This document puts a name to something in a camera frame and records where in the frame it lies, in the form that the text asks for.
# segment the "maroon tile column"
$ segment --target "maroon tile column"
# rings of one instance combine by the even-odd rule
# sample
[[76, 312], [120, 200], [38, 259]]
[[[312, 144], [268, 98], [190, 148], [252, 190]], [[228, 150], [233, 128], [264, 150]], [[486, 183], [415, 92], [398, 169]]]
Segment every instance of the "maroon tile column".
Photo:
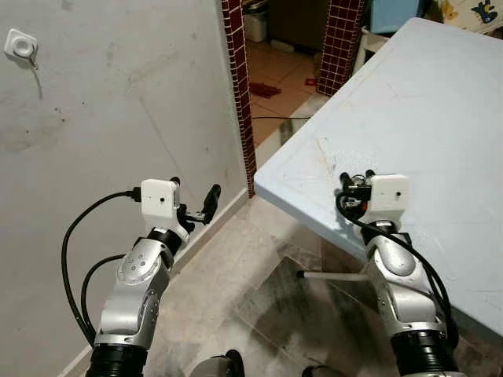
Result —
[[365, 0], [330, 0], [316, 90], [334, 95], [351, 77]]
[[252, 197], [255, 193], [253, 189], [253, 175], [257, 171], [257, 164], [253, 144], [252, 114], [250, 112], [250, 93], [248, 90], [243, 15], [240, 0], [222, 0], [222, 14], [227, 38], [227, 49], [229, 50], [229, 65], [233, 80], [241, 146], [243, 147], [248, 195]]

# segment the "white wall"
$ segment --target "white wall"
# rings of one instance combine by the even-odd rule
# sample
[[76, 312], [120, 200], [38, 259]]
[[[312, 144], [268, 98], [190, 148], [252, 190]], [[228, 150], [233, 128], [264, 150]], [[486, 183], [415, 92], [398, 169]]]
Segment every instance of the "white wall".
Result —
[[[40, 69], [38, 87], [0, 56], [0, 375], [57, 375], [85, 346], [59, 255], [88, 204], [144, 178], [178, 175], [197, 210], [214, 182], [221, 207], [246, 186], [219, 3], [2, 2], [0, 39], [11, 27], [34, 35]], [[89, 217], [69, 248], [75, 286], [143, 232], [128, 199]], [[90, 287], [94, 323], [111, 284], [108, 267]]]

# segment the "wall baseboard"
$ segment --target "wall baseboard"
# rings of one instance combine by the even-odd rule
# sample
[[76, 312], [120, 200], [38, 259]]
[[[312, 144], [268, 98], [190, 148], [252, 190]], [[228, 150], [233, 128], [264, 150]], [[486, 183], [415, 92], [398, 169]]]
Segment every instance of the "wall baseboard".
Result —
[[[184, 266], [197, 254], [197, 252], [212, 238], [217, 231], [243, 206], [248, 200], [248, 191], [243, 188], [229, 204], [218, 213], [212, 223], [205, 227], [201, 233], [195, 236], [190, 245], [177, 254], [174, 259], [171, 279], [180, 273]], [[57, 377], [81, 377], [89, 367], [92, 349], [86, 346]]]

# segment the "black cable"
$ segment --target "black cable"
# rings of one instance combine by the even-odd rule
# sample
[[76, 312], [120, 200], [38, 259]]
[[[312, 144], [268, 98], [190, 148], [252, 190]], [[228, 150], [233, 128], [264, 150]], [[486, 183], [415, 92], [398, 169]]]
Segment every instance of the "black cable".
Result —
[[389, 240], [397, 243], [404, 249], [406, 249], [410, 254], [412, 254], [414, 257], [416, 257], [424, 267], [424, 271], [426, 272], [426, 277], [428, 278], [428, 282], [431, 285], [431, 290], [433, 291], [433, 295], [435, 297], [435, 300], [437, 303], [440, 305], [440, 308], [443, 311], [443, 314], [445, 316], [446, 320], [446, 328], [447, 328], [447, 338], [449, 339], [449, 342], [453, 348], [455, 348], [459, 342], [459, 333], [457, 331], [457, 326], [456, 323], [454, 322], [454, 319], [452, 317], [452, 308], [450, 305], [450, 300], [449, 300], [449, 295], [447, 294], [447, 289], [443, 285], [442, 279], [440, 279], [440, 276], [438, 273], [435, 271], [433, 266], [428, 262], [428, 260], [423, 257], [418, 251], [416, 251], [412, 246], [410, 246], [407, 242], [400, 240], [399, 238], [392, 236], [391, 234], [375, 227], [369, 224], [366, 224], [364, 222], [359, 221], [356, 218], [351, 218], [350, 216], [347, 215], [346, 211], [343, 209], [342, 204], [341, 204], [341, 199], [343, 197], [347, 197], [348, 194], [345, 192], [340, 192], [336, 196], [336, 207], [337, 210], [342, 214], [347, 220], [351, 221], [353, 224], [365, 228], [368, 230], [371, 230], [373, 232], [378, 233], [380, 236], [386, 237]]
[[311, 119], [311, 117], [301, 116], [299, 118], [290, 118], [289, 116], [252, 116], [252, 119]]
[[94, 210], [96, 207], [100, 206], [104, 202], [118, 198], [120, 196], [129, 196], [131, 198], [135, 198], [135, 195], [137, 193], [134, 190], [131, 191], [123, 191], [123, 192], [116, 192], [115, 194], [111, 194], [106, 196], [105, 198], [99, 199], [96, 203], [92, 204], [89, 206], [84, 212], [82, 212], [70, 225], [66, 233], [64, 234], [64, 239], [63, 239], [63, 244], [61, 245], [61, 274], [63, 275], [63, 285], [64, 285], [64, 292], [66, 293], [66, 297], [68, 299], [68, 304], [70, 305], [70, 309], [72, 310], [73, 316], [75, 317], [75, 320], [77, 321], [77, 324], [80, 327], [80, 330], [86, 337], [86, 340], [88, 341], [89, 344], [93, 345], [94, 343], [94, 337], [92, 334], [89, 332], [89, 329], [87, 328], [86, 324], [84, 323], [82, 316], [79, 312], [79, 308], [77, 307], [77, 304], [75, 303], [75, 299], [73, 298], [72, 294], [72, 287], [70, 285], [70, 280], [68, 279], [68, 266], [67, 266], [67, 253], [68, 253], [68, 241], [70, 240], [70, 235], [72, 234], [73, 230], [75, 227], [82, 221], [83, 218], [85, 218], [92, 210]]
[[93, 265], [93, 267], [91, 267], [91, 269], [87, 272], [86, 277], [84, 278], [84, 281], [82, 283], [82, 290], [80, 291], [80, 309], [82, 310], [82, 317], [84, 319], [84, 323], [87, 326], [87, 330], [93, 336], [93, 339], [96, 336], [96, 330], [94, 330], [94, 326], [91, 323], [91, 319], [89, 318], [89, 313], [87, 312], [87, 302], [86, 302], [87, 286], [89, 285], [93, 273], [97, 269], [99, 269], [105, 263], [124, 258], [124, 255], [125, 254], [113, 255], [112, 257], [101, 259], [98, 263]]

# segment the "white container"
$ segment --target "white container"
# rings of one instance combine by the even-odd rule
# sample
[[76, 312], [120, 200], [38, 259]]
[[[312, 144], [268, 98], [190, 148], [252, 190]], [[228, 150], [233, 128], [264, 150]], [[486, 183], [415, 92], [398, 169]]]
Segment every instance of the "white container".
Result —
[[244, 37], [252, 42], [261, 42], [267, 36], [266, 13], [243, 15]]

